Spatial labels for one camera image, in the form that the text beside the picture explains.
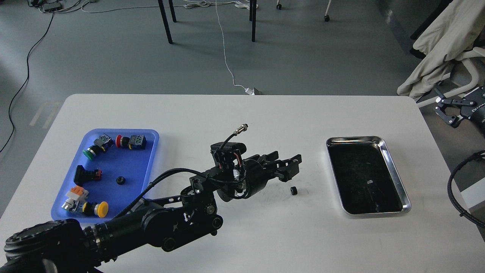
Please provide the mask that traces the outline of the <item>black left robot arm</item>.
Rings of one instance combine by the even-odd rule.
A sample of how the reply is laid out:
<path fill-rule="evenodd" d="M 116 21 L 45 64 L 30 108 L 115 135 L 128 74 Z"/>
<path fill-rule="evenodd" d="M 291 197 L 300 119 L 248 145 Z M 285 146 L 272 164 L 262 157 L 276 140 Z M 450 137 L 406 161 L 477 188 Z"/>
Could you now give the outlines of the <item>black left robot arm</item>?
<path fill-rule="evenodd" d="M 97 273 L 102 262 L 115 261 L 149 244 L 171 252 L 205 235 L 215 236 L 223 225 L 214 192 L 229 202 L 248 199 L 278 178 L 291 180 L 299 173 L 301 154 L 281 160 L 277 151 L 242 155 L 244 143 L 231 139 L 246 131 L 242 124 L 225 141 L 211 145 L 214 167 L 205 172 L 176 168 L 149 183 L 110 221 L 82 228 L 75 219 L 48 221 L 7 238 L 7 262 L 2 273 Z M 191 173 L 190 185 L 180 195 L 146 199 L 144 195 L 163 179 Z"/>

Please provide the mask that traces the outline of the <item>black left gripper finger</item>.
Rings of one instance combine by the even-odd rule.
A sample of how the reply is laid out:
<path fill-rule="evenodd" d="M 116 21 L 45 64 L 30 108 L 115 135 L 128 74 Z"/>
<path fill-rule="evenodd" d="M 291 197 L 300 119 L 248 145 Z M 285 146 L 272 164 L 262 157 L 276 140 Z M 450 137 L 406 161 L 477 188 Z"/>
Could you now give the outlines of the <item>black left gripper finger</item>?
<path fill-rule="evenodd" d="M 248 157 L 248 162 L 257 163 L 257 164 L 260 164 L 261 166 L 265 166 L 274 161 L 277 161 L 278 159 L 279 159 L 278 151 L 273 151 L 269 154 L 255 154 L 251 157 Z"/>
<path fill-rule="evenodd" d="M 286 160 L 276 160 L 271 164 L 272 175 L 281 182 L 287 182 L 294 178 L 299 172 L 299 164 L 302 163 L 302 155 L 297 154 Z"/>

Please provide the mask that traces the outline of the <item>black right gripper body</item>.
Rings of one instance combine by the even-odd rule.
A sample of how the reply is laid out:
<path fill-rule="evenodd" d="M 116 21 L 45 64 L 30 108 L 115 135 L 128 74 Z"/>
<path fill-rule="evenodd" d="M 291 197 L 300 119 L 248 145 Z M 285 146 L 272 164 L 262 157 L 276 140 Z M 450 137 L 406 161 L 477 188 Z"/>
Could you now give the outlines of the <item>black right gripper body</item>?
<path fill-rule="evenodd" d="M 478 131 L 485 131 L 485 88 L 475 88 L 464 96 L 464 100 L 474 102 L 473 105 L 464 106 L 464 117 L 476 126 Z"/>

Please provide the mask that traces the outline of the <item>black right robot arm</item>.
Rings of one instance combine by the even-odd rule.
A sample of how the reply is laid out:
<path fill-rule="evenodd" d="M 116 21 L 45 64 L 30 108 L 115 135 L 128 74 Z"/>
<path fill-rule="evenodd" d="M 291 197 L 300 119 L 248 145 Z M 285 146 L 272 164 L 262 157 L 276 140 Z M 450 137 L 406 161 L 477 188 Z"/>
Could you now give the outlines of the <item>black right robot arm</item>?
<path fill-rule="evenodd" d="M 485 129 L 484 86 L 453 98 L 434 88 L 438 95 L 435 113 L 452 128 L 471 123 L 480 135 Z M 447 180 L 447 195 L 459 216 L 484 230 L 484 149 L 474 152 L 457 164 Z"/>

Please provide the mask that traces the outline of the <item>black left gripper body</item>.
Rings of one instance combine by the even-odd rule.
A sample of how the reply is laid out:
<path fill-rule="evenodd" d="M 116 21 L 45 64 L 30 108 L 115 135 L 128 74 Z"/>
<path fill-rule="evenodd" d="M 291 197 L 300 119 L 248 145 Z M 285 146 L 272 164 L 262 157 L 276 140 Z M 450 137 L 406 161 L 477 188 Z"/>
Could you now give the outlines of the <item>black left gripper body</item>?
<path fill-rule="evenodd" d="M 244 160 L 244 164 L 246 174 L 242 183 L 243 192 L 239 195 L 236 185 L 224 185 L 217 190 L 217 194 L 223 201 L 248 199 L 264 189 L 269 180 L 277 177 L 277 175 L 274 175 L 278 168 L 277 160 L 248 158 Z"/>

